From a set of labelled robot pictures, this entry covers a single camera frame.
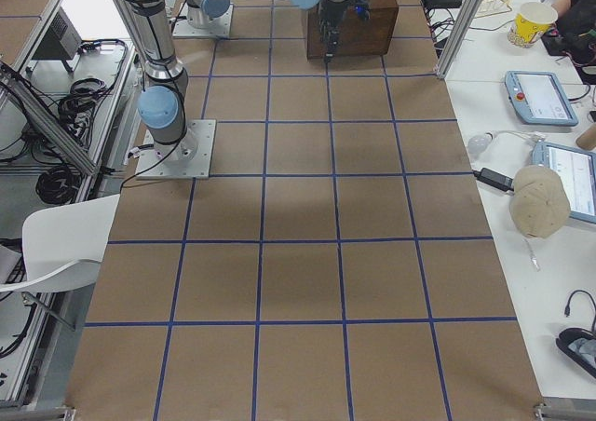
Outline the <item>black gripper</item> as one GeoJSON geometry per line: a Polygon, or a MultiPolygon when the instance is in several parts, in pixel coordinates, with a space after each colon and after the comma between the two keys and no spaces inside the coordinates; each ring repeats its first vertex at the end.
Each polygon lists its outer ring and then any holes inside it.
{"type": "Polygon", "coordinates": [[[361,20],[370,18],[368,0],[320,0],[318,5],[318,29],[320,42],[326,48],[324,61],[331,62],[339,47],[339,30],[337,27],[345,18],[347,10],[353,7],[361,20]]]}

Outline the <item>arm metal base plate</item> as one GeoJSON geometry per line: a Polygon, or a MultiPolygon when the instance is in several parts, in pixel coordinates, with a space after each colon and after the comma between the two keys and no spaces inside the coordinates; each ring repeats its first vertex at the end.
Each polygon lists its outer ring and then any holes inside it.
{"type": "Polygon", "coordinates": [[[215,140],[214,119],[193,119],[186,122],[185,137],[171,153],[171,146],[154,144],[149,130],[144,144],[152,147],[139,154],[135,173],[141,180],[208,179],[215,140]]]}
{"type": "Polygon", "coordinates": [[[192,27],[186,20],[187,6],[184,6],[181,18],[174,24],[173,37],[226,39],[230,34],[233,8],[233,4],[231,3],[228,11],[221,18],[212,23],[207,29],[197,29],[192,27]]]}

